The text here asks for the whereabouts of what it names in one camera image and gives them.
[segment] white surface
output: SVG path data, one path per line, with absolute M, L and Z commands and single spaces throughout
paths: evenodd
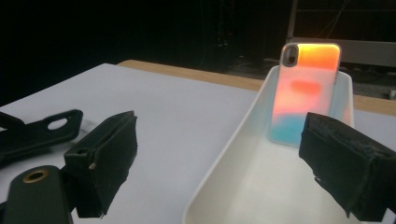
M 77 108 L 82 129 L 92 130 L 111 115 L 134 110 L 138 152 L 128 180 L 108 215 L 75 223 L 181 223 L 182 214 L 211 164 L 241 122 L 257 92 L 169 77 L 109 64 L 93 68 L 49 89 L 0 107 L 30 123 Z M 355 126 L 396 148 L 396 119 L 357 111 Z M 382 129 L 368 120 L 382 120 Z M 51 154 L 13 163 L 0 170 L 0 202 L 9 182 L 38 165 L 64 166 L 69 145 Z
M 314 181 L 312 170 L 298 156 L 298 148 L 268 141 L 276 69 L 270 71 L 241 125 L 191 198 L 183 217 L 185 224 L 359 223 L 352 215 L 347 218 Z M 332 113 L 350 123 L 351 80 L 342 75 L 337 85 L 349 85 L 336 88 Z

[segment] iridescent phone case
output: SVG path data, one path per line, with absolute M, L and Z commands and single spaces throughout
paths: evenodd
M 271 141 L 298 147 L 306 114 L 329 114 L 340 55 L 336 44 L 285 45 L 268 132 Z

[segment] white table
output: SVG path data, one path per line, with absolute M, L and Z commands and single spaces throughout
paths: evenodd
M 128 180 L 107 216 L 75 223 L 181 223 L 182 213 L 199 182 L 225 146 L 256 96 L 255 91 L 181 77 L 169 77 L 102 64 L 58 85 L 0 107 L 25 123 L 70 109 L 84 112 L 81 129 L 133 110 L 138 151 Z M 396 118 L 355 111 L 355 125 L 395 149 Z M 39 165 L 64 166 L 69 144 L 50 154 L 10 164 L 0 170 L 0 202 L 9 182 Z

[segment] smartphone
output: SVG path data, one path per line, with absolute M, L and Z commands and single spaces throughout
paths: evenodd
M 284 46 L 268 132 L 270 141 L 298 147 L 306 114 L 329 115 L 340 55 L 336 44 Z

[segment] black bracket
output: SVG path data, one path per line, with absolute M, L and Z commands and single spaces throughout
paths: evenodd
M 51 123 L 62 119 L 65 119 L 62 127 L 50 128 Z M 1 113 L 0 125 L 7 130 L 0 132 L 0 165 L 73 140 L 78 136 L 81 120 L 82 112 L 76 109 L 29 124 Z
M 70 224 L 102 217 L 126 180 L 137 152 L 133 111 L 106 119 L 64 154 L 65 167 L 40 166 L 12 180 L 1 224 Z

